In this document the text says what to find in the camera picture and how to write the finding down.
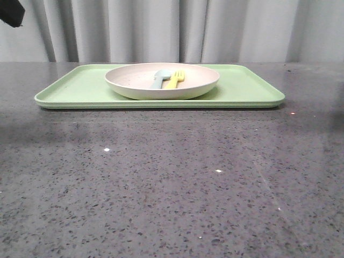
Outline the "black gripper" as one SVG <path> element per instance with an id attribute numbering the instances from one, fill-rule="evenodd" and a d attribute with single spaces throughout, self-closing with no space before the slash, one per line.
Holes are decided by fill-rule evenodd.
<path id="1" fill-rule="evenodd" d="M 1 0 L 1 20 L 11 27 L 20 27 L 25 14 L 25 9 L 18 0 Z"/>

